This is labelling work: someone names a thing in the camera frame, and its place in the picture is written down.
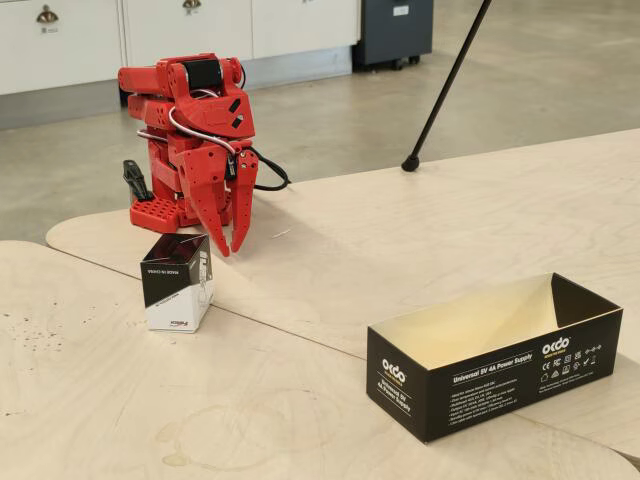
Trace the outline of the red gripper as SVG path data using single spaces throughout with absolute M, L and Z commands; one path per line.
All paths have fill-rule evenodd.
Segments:
M 174 156 L 180 185 L 200 223 L 224 257 L 230 247 L 223 231 L 233 221 L 231 250 L 238 252 L 251 222 L 258 157 L 251 150 L 237 156 L 236 177 L 226 189 L 228 151 L 249 148 L 255 136 L 249 96 L 242 89 L 187 89 L 173 94 L 172 125 L 179 132 L 209 141 Z

